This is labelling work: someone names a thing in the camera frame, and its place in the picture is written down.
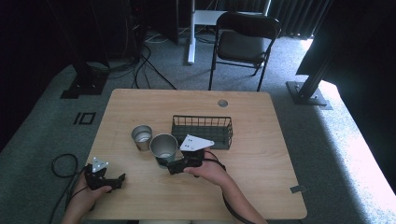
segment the black wire basket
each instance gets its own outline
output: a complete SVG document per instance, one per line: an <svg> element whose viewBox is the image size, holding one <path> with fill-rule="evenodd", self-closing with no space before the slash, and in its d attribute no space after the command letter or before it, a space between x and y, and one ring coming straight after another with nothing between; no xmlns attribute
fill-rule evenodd
<svg viewBox="0 0 396 224"><path fill-rule="evenodd" d="M181 145L187 134L215 142L213 149L229 149L233 137L230 117L174 115L172 135Z"/></svg>

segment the chair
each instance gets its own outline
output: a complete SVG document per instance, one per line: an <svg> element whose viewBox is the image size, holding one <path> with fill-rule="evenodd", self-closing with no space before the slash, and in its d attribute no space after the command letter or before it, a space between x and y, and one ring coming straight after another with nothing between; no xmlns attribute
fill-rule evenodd
<svg viewBox="0 0 396 224"><path fill-rule="evenodd" d="M277 19L238 12L222 14L216 23L216 40L210 69L209 90L212 89L216 64L224 63L255 68L252 76L256 76L262 67L262 76L257 88L257 91L260 91L271 47L279 33L280 23Z"/></svg>

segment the desk leg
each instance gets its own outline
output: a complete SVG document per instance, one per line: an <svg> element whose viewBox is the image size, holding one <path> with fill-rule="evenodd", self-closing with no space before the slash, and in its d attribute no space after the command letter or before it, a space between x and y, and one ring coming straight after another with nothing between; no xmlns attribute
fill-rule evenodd
<svg viewBox="0 0 396 224"><path fill-rule="evenodd" d="M189 47L189 64L194 64L195 60L195 0L191 0L191 34L190 34L190 47Z"/></svg>

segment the floor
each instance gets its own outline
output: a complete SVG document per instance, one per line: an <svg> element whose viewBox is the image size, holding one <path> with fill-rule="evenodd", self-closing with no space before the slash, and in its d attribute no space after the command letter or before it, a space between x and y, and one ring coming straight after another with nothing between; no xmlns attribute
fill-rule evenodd
<svg viewBox="0 0 396 224"><path fill-rule="evenodd" d="M127 61L111 62L113 71L101 95L60 99L75 70L67 66L55 77L34 110L0 154L0 223L44 223L54 211L62 218L67 179L55 176L52 160L64 153L78 157L82 167L88 157L111 92L118 88L207 90L212 35L198 35L196 60L187 64L188 39L177 46L160 36L146 42L142 54L150 64L116 69ZM349 115L336 86L321 82L319 90L329 107L295 105L286 81L304 82L295 76L309 43L281 37L274 44L261 91L271 94L308 215L302 220L270 223L396 223L396 199L359 129ZM257 77L245 68L218 66L214 91L255 91ZM90 125L75 124L78 113L95 113ZM62 170L73 172L65 161ZM84 220L84 223L126 223Z"/></svg>

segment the metal cup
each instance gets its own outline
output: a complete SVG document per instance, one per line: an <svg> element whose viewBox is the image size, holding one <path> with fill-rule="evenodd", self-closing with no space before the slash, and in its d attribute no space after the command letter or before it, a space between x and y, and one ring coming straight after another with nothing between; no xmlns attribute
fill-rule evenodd
<svg viewBox="0 0 396 224"><path fill-rule="evenodd" d="M166 164L175 160L178 144L173 135L160 133L151 140L149 148L155 156L158 165L163 169L167 169Z"/></svg>
<svg viewBox="0 0 396 224"><path fill-rule="evenodd" d="M142 124L134 128L132 138L140 151L149 151L149 143L152 138L152 130L148 125Z"/></svg>

